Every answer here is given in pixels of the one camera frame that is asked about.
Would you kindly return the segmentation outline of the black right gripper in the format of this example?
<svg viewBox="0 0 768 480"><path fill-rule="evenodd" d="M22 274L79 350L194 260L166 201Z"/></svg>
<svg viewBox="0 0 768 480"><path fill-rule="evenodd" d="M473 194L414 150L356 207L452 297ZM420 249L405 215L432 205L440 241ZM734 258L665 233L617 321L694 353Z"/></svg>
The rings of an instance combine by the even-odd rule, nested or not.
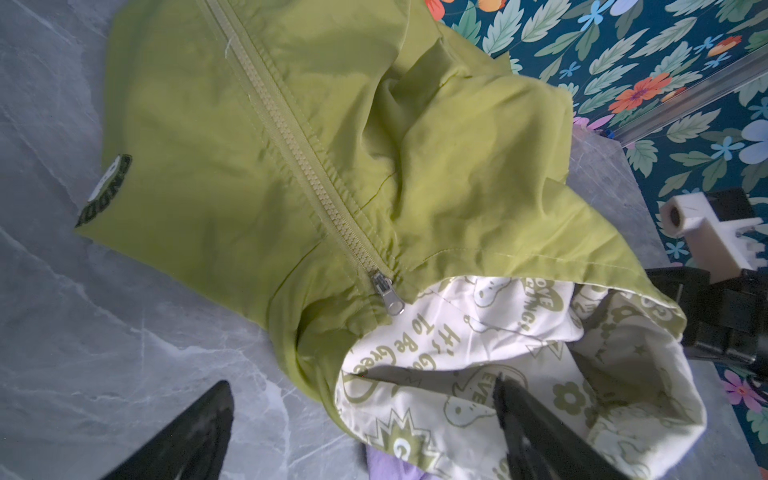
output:
<svg viewBox="0 0 768 480"><path fill-rule="evenodd" d="M767 275L743 270L712 283L692 267L648 269L653 285L687 317L681 344L687 358L767 373Z"/></svg>

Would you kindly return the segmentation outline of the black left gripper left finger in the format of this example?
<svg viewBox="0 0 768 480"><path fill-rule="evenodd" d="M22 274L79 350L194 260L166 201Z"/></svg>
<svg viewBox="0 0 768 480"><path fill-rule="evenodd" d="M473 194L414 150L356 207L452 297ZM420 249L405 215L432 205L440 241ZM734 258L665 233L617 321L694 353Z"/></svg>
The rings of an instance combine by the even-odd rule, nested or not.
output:
<svg viewBox="0 0 768 480"><path fill-rule="evenodd" d="M221 380L105 478L217 480L233 420L231 386Z"/></svg>

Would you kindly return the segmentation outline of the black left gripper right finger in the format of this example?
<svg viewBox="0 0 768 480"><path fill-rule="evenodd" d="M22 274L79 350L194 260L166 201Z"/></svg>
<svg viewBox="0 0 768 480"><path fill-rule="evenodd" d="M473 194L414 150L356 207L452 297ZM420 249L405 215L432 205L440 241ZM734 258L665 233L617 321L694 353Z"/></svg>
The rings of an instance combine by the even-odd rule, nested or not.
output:
<svg viewBox="0 0 768 480"><path fill-rule="evenodd" d="M507 445L511 478L626 477L517 382L499 376L493 400Z"/></svg>

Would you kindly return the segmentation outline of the green zip jacket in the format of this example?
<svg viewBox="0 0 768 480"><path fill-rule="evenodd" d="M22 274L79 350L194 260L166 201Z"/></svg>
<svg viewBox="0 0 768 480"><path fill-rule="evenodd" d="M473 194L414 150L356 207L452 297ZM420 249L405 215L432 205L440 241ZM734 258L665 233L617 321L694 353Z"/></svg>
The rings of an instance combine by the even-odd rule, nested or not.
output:
<svg viewBox="0 0 768 480"><path fill-rule="evenodd" d="M571 95L418 1L131 1L77 223L264 328L365 444L506 479L518 382L657 479L706 428L680 307L566 183Z"/></svg>

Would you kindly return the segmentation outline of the purple cloth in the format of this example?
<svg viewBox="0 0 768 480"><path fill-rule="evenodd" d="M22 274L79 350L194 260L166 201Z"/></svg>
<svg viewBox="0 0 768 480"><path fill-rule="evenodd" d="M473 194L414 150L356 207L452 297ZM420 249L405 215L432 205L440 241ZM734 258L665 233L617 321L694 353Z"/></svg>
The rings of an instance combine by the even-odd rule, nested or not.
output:
<svg viewBox="0 0 768 480"><path fill-rule="evenodd" d="M439 480L410 463L372 446L365 449L370 480Z"/></svg>

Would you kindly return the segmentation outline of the aluminium enclosure frame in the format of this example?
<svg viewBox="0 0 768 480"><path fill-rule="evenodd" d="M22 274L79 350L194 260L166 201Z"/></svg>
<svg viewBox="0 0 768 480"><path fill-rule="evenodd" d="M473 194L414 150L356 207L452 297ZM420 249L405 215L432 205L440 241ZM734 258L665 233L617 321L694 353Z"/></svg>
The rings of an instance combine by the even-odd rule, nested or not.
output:
<svg viewBox="0 0 768 480"><path fill-rule="evenodd" d="M767 74L767 46L763 45L731 65L695 83L647 114L617 128L614 139L622 146L663 129L678 119L694 114Z"/></svg>

